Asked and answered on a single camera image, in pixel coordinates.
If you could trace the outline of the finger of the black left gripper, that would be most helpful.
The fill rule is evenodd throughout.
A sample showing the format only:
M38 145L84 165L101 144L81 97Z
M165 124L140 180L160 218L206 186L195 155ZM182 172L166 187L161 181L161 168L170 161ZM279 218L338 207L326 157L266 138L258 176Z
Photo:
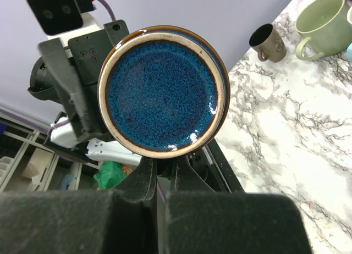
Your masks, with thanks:
M43 61L54 77L54 85L67 94L82 123L84 132L91 132L92 122L83 87L75 68L71 66L65 49L59 38L47 40L38 44Z

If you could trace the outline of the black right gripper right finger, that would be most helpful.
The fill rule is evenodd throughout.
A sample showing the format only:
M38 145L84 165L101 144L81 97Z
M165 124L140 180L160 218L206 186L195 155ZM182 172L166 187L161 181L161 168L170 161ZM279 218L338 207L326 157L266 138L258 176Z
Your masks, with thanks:
M165 253L311 253L301 214L277 194L215 192L186 156L173 162Z

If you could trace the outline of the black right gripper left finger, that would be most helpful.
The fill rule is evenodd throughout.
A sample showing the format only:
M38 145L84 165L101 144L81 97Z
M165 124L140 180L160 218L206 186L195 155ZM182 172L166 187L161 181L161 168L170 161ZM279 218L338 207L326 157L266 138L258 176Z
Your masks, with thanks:
M1 193L1 253L156 253L156 161L108 190Z

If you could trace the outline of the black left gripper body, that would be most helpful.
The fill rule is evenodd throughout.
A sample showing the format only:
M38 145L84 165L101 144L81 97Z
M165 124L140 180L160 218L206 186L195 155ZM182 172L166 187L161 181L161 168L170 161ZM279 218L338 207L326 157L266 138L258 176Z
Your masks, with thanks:
M97 103L98 77L109 52L128 34L125 21L116 20L104 24L102 30L74 36L68 40L68 47L73 57L71 62L76 66L93 118L97 120L97 129L100 133L98 139L102 141L112 141L113 137L100 115Z

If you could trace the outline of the dark blue mug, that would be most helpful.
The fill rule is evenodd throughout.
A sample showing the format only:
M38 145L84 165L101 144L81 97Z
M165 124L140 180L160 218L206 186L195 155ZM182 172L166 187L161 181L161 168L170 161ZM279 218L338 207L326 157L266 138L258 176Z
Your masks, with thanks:
M98 78L102 120L113 138L149 158L171 159L208 144L229 108L227 70L198 34L158 25L122 38Z

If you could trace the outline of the brown striped mug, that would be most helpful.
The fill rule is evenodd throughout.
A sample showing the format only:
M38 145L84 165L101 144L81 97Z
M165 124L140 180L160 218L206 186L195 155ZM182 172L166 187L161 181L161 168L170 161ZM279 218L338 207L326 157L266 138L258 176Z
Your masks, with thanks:
M287 54L283 39L272 24L260 26L249 39L250 47L257 52L260 61L278 63Z

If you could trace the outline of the light blue hexagonal mug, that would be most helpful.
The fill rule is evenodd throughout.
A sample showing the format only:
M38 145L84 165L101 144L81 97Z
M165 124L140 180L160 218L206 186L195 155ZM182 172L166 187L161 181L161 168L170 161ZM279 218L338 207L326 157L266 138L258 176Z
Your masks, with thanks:
M349 8L347 13L347 21L350 25L352 25L352 7ZM346 50L346 56L349 61L352 61L352 43L348 46Z

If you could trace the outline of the light green large mug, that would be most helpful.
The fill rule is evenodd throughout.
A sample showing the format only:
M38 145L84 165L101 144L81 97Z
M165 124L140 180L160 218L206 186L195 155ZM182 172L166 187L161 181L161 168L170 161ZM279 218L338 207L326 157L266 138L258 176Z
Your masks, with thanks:
M346 0L315 0L298 16L295 29L302 37L295 55L300 60L332 56L351 44Z

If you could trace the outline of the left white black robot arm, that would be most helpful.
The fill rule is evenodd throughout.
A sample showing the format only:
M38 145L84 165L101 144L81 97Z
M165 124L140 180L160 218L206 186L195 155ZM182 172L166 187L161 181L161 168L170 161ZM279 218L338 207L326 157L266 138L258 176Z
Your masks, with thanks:
M111 49L129 33L124 20L99 28L89 19L81 29L39 44L28 92L64 108L49 128L44 146L61 157L81 163L114 161L136 167L141 160L114 140L97 103L98 75Z

